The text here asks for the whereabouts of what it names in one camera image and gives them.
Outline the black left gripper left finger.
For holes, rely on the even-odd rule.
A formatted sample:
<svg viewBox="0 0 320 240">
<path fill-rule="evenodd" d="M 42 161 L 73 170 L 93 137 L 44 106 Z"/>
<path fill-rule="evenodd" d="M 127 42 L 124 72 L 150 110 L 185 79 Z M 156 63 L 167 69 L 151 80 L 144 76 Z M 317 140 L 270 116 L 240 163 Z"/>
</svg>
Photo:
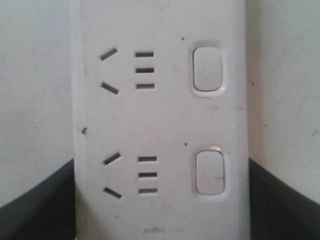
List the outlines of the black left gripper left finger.
<svg viewBox="0 0 320 240">
<path fill-rule="evenodd" d="M 74 240 L 74 160 L 0 208 L 2 240 Z"/>
</svg>

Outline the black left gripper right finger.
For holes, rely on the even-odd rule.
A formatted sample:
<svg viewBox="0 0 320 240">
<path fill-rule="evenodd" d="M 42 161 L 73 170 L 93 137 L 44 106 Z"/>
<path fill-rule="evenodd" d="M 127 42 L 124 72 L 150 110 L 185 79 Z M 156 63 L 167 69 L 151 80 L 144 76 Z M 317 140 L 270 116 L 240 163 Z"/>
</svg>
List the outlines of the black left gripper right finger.
<svg viewBox="0 0 320 240">
<path fill-rule="evenodd" d="M 249 160 L 250 237 L 318 240 L 320 205 Z"/>
</svg>

